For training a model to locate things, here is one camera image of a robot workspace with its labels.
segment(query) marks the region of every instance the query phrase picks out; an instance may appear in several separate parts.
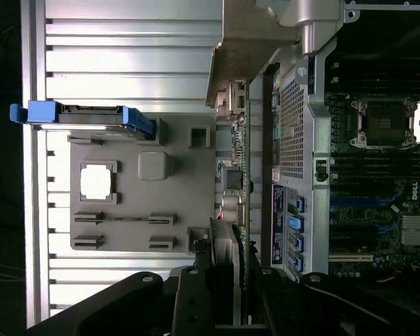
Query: dark background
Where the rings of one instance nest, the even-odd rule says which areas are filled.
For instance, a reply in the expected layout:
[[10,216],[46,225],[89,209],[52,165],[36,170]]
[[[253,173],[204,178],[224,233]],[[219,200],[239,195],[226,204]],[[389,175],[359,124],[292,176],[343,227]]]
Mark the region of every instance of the dark background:
[[8,117],[9,105],[22,101],[20,45],[20,2],[0,0],[0,273],[7,275],[0,275],[0,331],[6,336],[26,325],[22,128]]

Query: mesh panel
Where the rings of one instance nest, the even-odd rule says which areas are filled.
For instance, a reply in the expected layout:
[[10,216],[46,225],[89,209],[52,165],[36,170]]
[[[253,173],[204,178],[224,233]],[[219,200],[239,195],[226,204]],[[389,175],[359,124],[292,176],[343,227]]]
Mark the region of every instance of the mesh panel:
[[303,179],[303,100],[295,80],[280,92],[280,170],[297,179]]

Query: cpu socket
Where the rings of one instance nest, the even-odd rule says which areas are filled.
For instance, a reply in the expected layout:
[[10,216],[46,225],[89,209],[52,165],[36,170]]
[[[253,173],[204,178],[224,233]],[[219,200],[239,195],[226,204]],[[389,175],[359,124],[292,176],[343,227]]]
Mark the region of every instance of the cpu socket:
[[351,102],[358,112],[358,134],[350,144],[362,149],[406,148],[416,142],[414,112],[408,99],[361,99]]

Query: dell logo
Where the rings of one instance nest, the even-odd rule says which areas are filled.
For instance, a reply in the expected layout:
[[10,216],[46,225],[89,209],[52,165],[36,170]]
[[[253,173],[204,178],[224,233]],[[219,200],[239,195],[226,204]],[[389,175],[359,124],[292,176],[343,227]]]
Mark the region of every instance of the dell logo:
[[419,183],[413,182],[412,184],[412,200],[417,201],[419,198]]

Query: capacitor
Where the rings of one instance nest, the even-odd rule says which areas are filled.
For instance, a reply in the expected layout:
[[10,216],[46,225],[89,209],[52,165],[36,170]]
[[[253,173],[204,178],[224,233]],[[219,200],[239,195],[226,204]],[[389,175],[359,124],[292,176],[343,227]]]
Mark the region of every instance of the capacitor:
[[239,197],[235,195],[224,195],[221,201],[223,210],[237,210],[238,209]]
[[221,219],[226,222],[237,222],[238,221],[238,211],[237,210],[227,210],[223,209],[221,214]]

